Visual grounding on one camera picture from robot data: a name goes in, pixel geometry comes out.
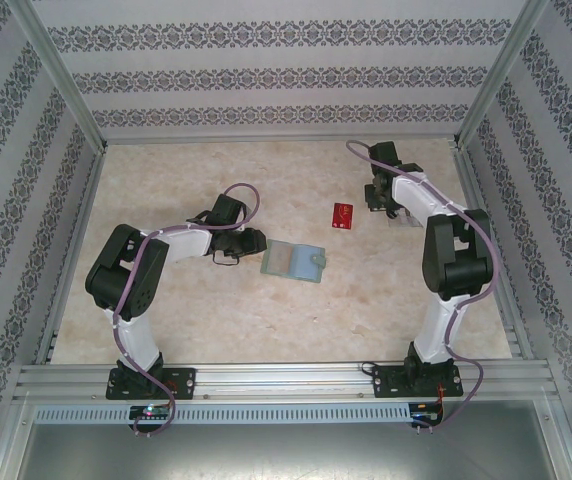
red box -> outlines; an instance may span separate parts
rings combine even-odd
[[[353,206],[347,203],[336,203],[333,211],[333,227],[350,230],[353,224]]]

purple cable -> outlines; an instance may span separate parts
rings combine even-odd
[[[482,381],[484,380],[484,367],[482,367],[481,363],[479,363],[477,360],[473,360],[472,358],[462,357],[461,355],[455,353],[452,348],[450,348],[450,334],[453,330],[453,326],[455,325],[455,321],[457,320],[457,315],[458,315],[460,309],[462,307],[465,307],[466,305],[470,305],[471,303],[478,302],[482,298],[486,298],[495,289],[495,286],[497,285],[497,281],[499,278],[499,266],[500,266],[499,256],[497,255],[497,250],[495,249],[493,242],[491,241],[490,237],[486,234],[486,232],[484,232],[482,227],[480,227],[477,224],[477,222],[475,222],[472,218],[470,218],[464,212],[462,212],[458,208],[455,208],[455,206],[453,206],[452,202],[450,200],[448,200],[446,197],[444,197],[442,195],[442,193],[439,190],[437,190],[435,187],[433,187],[430,183],[427,183],[424,180],[417,178],[416,176],[414,176],[410,173],[404,172],[403,170],[400,170],[399,168],[391,167],[390,165],[386,165],[385,163],[381,163],[381,162],[378,162],[376,160],[373,160],[372,158],[369,158],[366,155],[359,153],[351,145],[359,145],[360,147],[364,147],[367,149],[370,148],[369,145],[365,144],[364,142],[357,141],[357,140],[348,140],[346,142],[346,148],[352,154],[358,156],[362,160],[366,160],[367,162],[369,162],[373,165],[376,165],[380,168],[383,168],[384,170],[388,170],[389,172],[393,172],[396,175],[407,178],[407,179],[411,180],[412,182],[419,184],[420,187],[423,187],[426,191],[428,191],[435,198],[437,198],[440,202],[442,202],[443,206],[445,206],[451,212],[453,212],[456,215],[458,215],[459,217],[461,217],[466,223],[468,223],[471,227],[473,227],[475,232],[477,232],[479,234],[479,236],[482,238],[482,240],[486,244],[486,248],[488,248],[488,251],[490,252],[490,256],[491,256],[491,259],[493,262],[493,277],[492,277],[490,283],[488,284],[488,288],[486,288],[486,290],[484,290],[480,294],[475,295],[474,297],[471,297],[467,300],[459,302],[455,306],[455,310],[453,310],[453,314],[451,315],[450,319],[448,320],[448,325],[446,327],[446,333],[444,335],[444,343],[446,346],[446,351],[450,354],[450,356],[453,357],[455,360],[459,360],[461,362],[466,362],[466,363],[470,363],[471,365],[475,365],[477,367],[477,369],[479,370],[479,377],[477,379],[477,382],[475,383],[475,386],[472,388],[470,393],[466,396],[466,398],[464,399],[462,404],[459,406],[459,408],[457,410],[455,410],[452,414],[450,414],[442,423],[440,423],[438,426],[435,427],[435,428],[441,428],[441,427],[447,425],[450,421],[452,421],[455,417],[457,417],[461,413],[461,411],[466,407],[466,405],[468,405],[468,403],[471,401],[471,399],[475,396],[475,394],[477,393],[477,390],[479,390],[479,387],[482,384]]]
[[[210,225],[182,224],[182,225],[173,225],[171,227],[163,228],[160,230],[155,230],[154,232],[151,232],[148,235],[146,235],[146,238],[144,238],[141,246],[139,247],[139,250],[137,251],[137,255],[135,256],[135,261],[133,262],[133,268],[130,271],[130,275],[128,275],[128,280],[126,281],[126,285],[124,286],[124,291],[122,292],[122,296],[119,298],[119,302],[117,303],[117,307],[115,308],[115,311],[113,312],[113,338],[115,339],[115,343],[117,344],[117,348],[119,349],[121,354],[124,356],[124,358],[127,359],[128,363],[130,363],[137,372],[139,372],[144,377],[146,377],[148,380],[150,380],[155,385],[157,385],[159,388],[161,388],[162,391],[166,395],[168,395],[168,400],[170,403],[170,412],[169,412],[168,418],[166,419],[166,422],[164,422],[162,425],[159,426],[159,428],[157,428],[156,430],[154,430],[152,432],[144,434],[144,433],[140,432],[139,430],[137,430],[137,424],[139,423],[139,421],[142,418],[144,418],[144,417],[137,417],[135,419],[135,422],[133,423],[133,431],[135,432],[135,435],[137,435],[137,436],[146,435],[147,437],[151,437],[153,435],[157,435],[157,434],[163,432],[164,430],[166,430],[169,427],[169,425],[172,423],[173,419],[175,418],[175,410],[176,410],[175,397],[173,396],[173,393],[170,391],[170,389],[166,385],[164,385],[162,382],[157,380],[155,377],[150,375],[140,365],[138,365],[133,360],[131,360],[128,352],[126,351],[126,348],[124,347],[124,344],[122,343],[121,339],[119,338],[119,318],[120,318],[119,313],[124,308],[124,305],[126,303],[126,299],[128,298],[128,294],[130,293],[130,290],[133,287],[133,282],[135,280],[135,274],[137,273],[137,269],[139,268],[139,264],[142,261],[142,256],[144,254],[144,250],[146,249],[146,246],[148,245],[148,243],[153,238],[155,238],[158,235],[161,235],[164,232],[176,232],[176,231],[180,231],[180,230],[235,230],[236,228],[239,228],[242,225],[245,225],[248,222],[250,222],[251,219],[257,214],[257,211],[259,210],[259,205],[260,205],[259,191],[249,183],[235,183],[234,185],[231,185],[230,187],[228,187],[224,191],[224,195],[228,194],[228,192],[230,192],[232,189],[237,188],[237,187],[249,188],[255,194],[255,201],[256,201],[255,208],[244,219],[240,220],[237,223],[234,223],[233,225],[210,226]]]

